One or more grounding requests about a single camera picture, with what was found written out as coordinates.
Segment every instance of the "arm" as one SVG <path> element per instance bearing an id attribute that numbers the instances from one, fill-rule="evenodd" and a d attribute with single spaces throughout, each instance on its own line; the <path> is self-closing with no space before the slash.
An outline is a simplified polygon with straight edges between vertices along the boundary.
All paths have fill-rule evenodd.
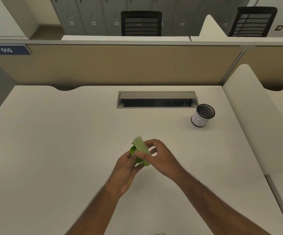
<path id="1" fill-rule="evenodd" d="M 157 155 L 153 157 L 137 152 L 136 156 L 150 163 L 180 187 L 214 235 L 269 235 L 268 232 L 232 209 L 186 172 L 163 142 L 152 139 L 145 141 L 145 143 L 149 147 L 155 146 L 151 153 L 156 151 Z"/>
<path id="2" fill-rule="evenodd" d="M 129 189 L 138 171 L 144 167 L 143 163 L 135 166 L 135 161 L 136 156 L 131 156 L 130 152 L 118 159 L 106 184 L 66 235 L 104 234 L 120 197 Z"/>

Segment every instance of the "chair backrest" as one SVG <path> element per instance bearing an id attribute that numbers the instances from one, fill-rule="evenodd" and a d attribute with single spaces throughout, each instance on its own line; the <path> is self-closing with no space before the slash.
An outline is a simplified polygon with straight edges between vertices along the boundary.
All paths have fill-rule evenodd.
<path id="1" fill-rule="evenodd" d="M 276 14 L 276 7 L 238 7 L 229 37 L 266 37 Z"/>
<path id="2" fill-rule="evenodd" d="M 122 11 L 122 36 L 161 36 L 160 11 Z"/>

